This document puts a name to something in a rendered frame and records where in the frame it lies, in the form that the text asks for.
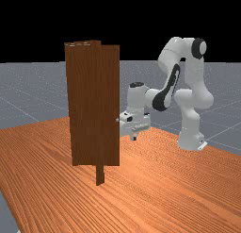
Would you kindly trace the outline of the brown wooden door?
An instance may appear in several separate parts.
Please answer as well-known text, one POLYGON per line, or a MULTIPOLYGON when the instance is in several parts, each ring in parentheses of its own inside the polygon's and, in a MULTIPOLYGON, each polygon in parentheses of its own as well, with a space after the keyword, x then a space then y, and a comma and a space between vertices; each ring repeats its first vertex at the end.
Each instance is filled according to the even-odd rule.
POLYGON ((101 185, 104 167, 120 164, 120 48, 67 42, 65 60, 72 164, 94 166, 101 185))

